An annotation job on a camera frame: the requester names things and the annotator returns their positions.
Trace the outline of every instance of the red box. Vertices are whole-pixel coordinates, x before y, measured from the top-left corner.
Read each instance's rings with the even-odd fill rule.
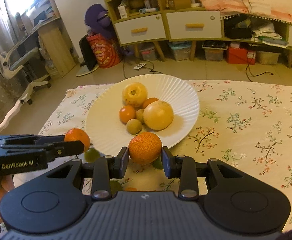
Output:
[[[256,52],[244,48],[227,49],[227,62],[230,64],[250,64],[254,65],[256,61]]]

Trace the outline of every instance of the floral tablecloth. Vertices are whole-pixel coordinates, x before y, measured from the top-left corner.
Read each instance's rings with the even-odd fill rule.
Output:
[[[188,82],[200,99],[199,118],[188,136],[171,149],[172,153],[191,156],[197,162],[218,158],[281,190],[291,203],[291,214],[284,229],[291,229],[292,87],[238,81]],[[40,134],[58,135],[70,128],[84,128],[92,103],[111,86],[68,90]],[[57,159],[49,164],[49,169],[71,158]],[[21,184],[44,172],[19,174],[14,179]],[[119,182],[123,188],[141,191],[177,191],[179,185],[179,179],[167,179],[162,170],[151,164],[140,166],[132,162]],[[204,179],[199,178],[198,182],[200,193],[205,194]],[[88,179],[83,192],[90,192]]]

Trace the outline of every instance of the orange drawer handle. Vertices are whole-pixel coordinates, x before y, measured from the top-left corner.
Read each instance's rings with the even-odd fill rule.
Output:
[[[132,33],[144,33],[148,30],[148,28],[140,28],[140,29],[135,29],[135,30],[132,30]]]
[[[187,23],[186,27],[187,28],[204,28],[204,24],[203,23]]]

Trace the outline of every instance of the wooden desk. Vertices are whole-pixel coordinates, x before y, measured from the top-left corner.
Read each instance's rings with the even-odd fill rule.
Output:
[[[55,67],[63,77],[76,65],[76,63],[58,27],[59,20],[61,20],[61,17],[52,18],[38,24],[21,43],[26,42],[29,37],[38,32]]]

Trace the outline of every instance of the white plate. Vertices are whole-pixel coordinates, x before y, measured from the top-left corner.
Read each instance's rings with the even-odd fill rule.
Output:
[[[122,147],[128,146],[135,136],[126,131],[119,120],[119,110],[124,106],[122,90],[132,82],[144,84],[148,98],[156,97],[168,102],[174,111],[174,120],[166,129],[151,131],[159,136],[168,148],[179,143],[195,125],[199,112],[196,91],[187,82],[168,75],[148,74],[121,81],[101,94],[90,108],[85,130],[96,150],[117,156]]]

